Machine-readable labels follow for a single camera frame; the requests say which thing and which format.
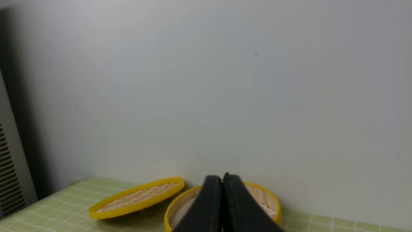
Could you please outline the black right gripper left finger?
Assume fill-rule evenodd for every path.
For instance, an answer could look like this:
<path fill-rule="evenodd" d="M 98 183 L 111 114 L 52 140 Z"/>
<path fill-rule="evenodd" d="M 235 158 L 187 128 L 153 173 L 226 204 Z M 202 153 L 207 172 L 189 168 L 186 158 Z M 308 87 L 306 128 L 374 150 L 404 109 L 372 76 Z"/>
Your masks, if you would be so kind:
<path fill-rule="evenodd" d="M 220 204 L 222 181 L 216 175 L 207 175 L 200 192 L 174 232 L 221 232 Z"/>

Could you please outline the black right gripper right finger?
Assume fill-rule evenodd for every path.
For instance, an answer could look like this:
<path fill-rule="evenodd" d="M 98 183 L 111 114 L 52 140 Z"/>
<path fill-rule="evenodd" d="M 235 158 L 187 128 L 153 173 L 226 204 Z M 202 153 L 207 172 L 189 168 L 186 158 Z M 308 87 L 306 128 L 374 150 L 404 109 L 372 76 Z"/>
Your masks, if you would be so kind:
<path fill-rule="evenodd" d="M 253 199 L 238 175 L 225 173 L 222 181 L 224 232 L 283 232 Z"/>

